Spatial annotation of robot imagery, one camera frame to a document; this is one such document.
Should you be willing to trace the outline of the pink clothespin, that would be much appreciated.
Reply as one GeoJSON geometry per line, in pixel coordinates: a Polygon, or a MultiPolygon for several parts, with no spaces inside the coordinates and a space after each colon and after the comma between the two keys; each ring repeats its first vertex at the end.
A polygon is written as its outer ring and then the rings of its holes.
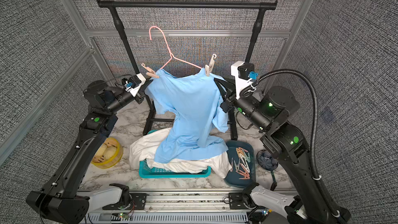
{"type": "Polygon", "coordinates": [[[156,72],[150,68],[149,66],[146,66],[146,64],[142,63],[141,66],[147,71],[146,75],[151,77],[151,78],[160,78],[159,75],[156,74],[156,72]]]}

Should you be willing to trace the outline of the beige clothespin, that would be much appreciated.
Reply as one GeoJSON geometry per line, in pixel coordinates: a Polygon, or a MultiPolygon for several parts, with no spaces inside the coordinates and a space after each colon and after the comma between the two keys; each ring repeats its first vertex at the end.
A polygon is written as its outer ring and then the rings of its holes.
{"type": "Polygon", "coordinates": [[[212,70],[213,70],[214,65],[215,65],[215,59],[216,58],[217,58],[217,55],[216,54],[212,54],[209,64],[205,65],[205,74],[206,74],[207,77],[209,77],[210,74],[212,73],[212,70]]]}

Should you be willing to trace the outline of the light blue t-shirt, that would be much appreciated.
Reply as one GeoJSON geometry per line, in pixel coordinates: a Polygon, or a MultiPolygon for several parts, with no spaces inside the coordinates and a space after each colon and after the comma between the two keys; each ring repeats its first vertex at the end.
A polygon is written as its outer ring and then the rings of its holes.
{"type": "Polygon", "coordinates": [[[153,99],[157,114],[175,114],[173,127],[157,148],[154,160],[169,163],[179,160],[204,160],[228,150],[225,141],[211,136],[212,129],[228,131],[228,115],[214,78],[201,69],[197,74],[175,77],[164,69],[156,72],[146,94],[153,99]]]}

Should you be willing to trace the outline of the pink clothes hanger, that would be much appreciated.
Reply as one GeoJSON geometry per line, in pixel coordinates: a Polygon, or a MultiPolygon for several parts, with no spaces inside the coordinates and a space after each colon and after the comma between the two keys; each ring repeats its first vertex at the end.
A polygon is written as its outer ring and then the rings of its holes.
{"type": "Polygon", "coordinates": [[[149,28],[149,31],[148,31],[148,32],[149,32],[149,38],[150,38],[150,40],[152,40],[151,31],[152,31],[153,29],[157,29],[158,31],[161,32],[161,34],[162,34],[162,36],[163,36],[163,38],[164,38],[164,42],[165,42],[165,44],[166,44],[166,48],[167,48],[168,53],[169,53],[169,55],[170,55],[170,59],[161,67],[161,69],[164,69],[172,60],[180,61],[180,62],[183,62],[183,63],[188,64],[188,65],[190,65],[190,66],[193,66],[193,67],[196,67],[196,68],[198,68],[198,69],[201,69],[201,67],[198,66],[198,65],[195,65],[195,64],[190,63],[190,62],[188,62],[188,61],[185,61],[185,60],[176,58],[176,57],[174,56],[174,54],[172,53],[170,47],[169,47],[167,38],[166,38],[166,36],[165,36],[163,30],[162,30],[161,28],[159,28],[158,26],[152,26],[152,27],[149,28]]]}

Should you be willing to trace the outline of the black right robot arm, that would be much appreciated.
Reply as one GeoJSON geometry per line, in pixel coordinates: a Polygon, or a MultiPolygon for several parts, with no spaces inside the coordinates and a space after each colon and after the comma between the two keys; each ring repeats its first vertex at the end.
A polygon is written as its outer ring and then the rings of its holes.
{"type": "Polygon", "coordinates": [[[236,98],[235,86],[216,79],[224,102],[224,111],[238,110],[263,136],[265,149],[287,172],[297,190],[297,196],[284,196],[251,183],[243,192],[243,202],[253,209],[265,207],[285,217],[291,224],[343,224],[351,214],[335,202],[333,214],[313,177],[310,164],[310,145],[302,131],[288,119],[299,109],[293,93],[281,86],[271,87],[261,101],[254,96],[236,98]]]}

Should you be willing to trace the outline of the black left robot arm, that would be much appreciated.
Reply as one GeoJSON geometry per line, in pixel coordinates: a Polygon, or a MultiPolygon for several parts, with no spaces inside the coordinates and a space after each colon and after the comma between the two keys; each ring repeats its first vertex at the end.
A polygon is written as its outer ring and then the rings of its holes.
{"type": "Polygon", "coordinates": [[[97,80],[84,90],[89,108],[76,141],[50,180],[40,191],[31,191],[26,199],[41,221],[78,224],[91,211],[120,200],[122,189],[117,186],[88,196],[78,195],[78,189],[94,155],[111,134],[118,120],[117,112],[132,101],[141,103],[151,83],[139,84],[136,76],[123,82],[124,88],[119,88],[97,80]]]}

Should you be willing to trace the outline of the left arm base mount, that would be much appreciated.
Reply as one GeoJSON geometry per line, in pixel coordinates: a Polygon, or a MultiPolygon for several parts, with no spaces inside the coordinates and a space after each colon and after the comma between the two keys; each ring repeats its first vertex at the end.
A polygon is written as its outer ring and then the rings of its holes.
{"type": "Polygon", "coordinates": [[[127,201],[124,199],[124,196],[121,197],[121,200],[117,203],[110,204],[102,207],[102,210],[107,211],[127,211],[127,210],[144,210],[147,200],[146,193],[130,193],[130,196],[127,198],[127,201]]]}

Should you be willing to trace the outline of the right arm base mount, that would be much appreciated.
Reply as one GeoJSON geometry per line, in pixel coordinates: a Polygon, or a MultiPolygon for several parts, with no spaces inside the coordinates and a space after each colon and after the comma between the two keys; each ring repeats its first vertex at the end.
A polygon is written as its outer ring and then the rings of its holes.
{"type": "Polygon", "coordinates": [[[230,192],[226,197],[223,198],[223,202],[232,210],[248,209],[241,192],[230,192]]]}

